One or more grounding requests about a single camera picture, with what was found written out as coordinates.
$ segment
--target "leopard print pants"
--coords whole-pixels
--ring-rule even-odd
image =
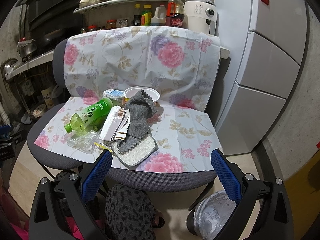
[[[145,192],[115,184],[106,199],[106,235],[112,240],[155,240],[155,215],[156,209]]]

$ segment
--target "wall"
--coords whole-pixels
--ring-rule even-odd
[[[289,102],[263,141],[275,155],[284,179],[298,171],[317,151],[320,141],[320,23],[308,7],[310,34],[305,63]]]
[[[19,40],[19,15],[20,7],[13,7],[0,27],[0,64],[9,58],[21,60],[17,51]],[[0,77],[0,93],[2,104],[7,114],[17,114],[21,106],[12,93],[12,88]]]

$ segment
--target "white corner shelf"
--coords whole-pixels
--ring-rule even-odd
[[[107,5],[111,5],[111,4],[120,4],[120,3],[128,3],[128,2],[144,2],[144,1],[164,1],[164,2],[168,2],[169,0],[109,0],[107,2],[101,2],[101,3],[97,3],[94,5],[90,5],[87,7],[84,7],[82,9],[75,9],[73,11],[73,13],[85,13],[87,11],[91,11],[92,9],[97,9],[99,7],[105,7]]]

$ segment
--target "gray towel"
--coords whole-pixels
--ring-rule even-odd
[[[129,151],[141,141],[149,131],[147,119],[157,112],[155,103],[142,89],[129,99],[124,109],[130,110],[130,125],[125,141],[116,140],[120,153]]]

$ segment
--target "bottle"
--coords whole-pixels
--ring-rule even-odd
[[[142,14],[141,14],[141,25],[142,26],[150,26],[151,18],[152,18],[151,5],[150,4],[146,4],[143,7],[143,11],[142,11]]]
[[[140,4],[136,3],[136,8],[133,15],[133,26],[141,26],[141,13],[140,13]]]
[[[151,19],[151,26],[165,26],[165,17],[167,15],[167,9],[164,4],[160,4],[156,8],[155,16]]]
[[[170,0],[168,3],[166,26],[182,28],[184,21],[184,3],[181,0]]]
[[[71,133],[72,130],[81,131],[85,130],[89,125],[92,125],[95,131],[98,131],[101,126],[101,120],[106,117],[113,103],[110,98],[103,98],[92,106],[89,106],[78,113],[75,113],[70,123],[64,126],[67,133]]]

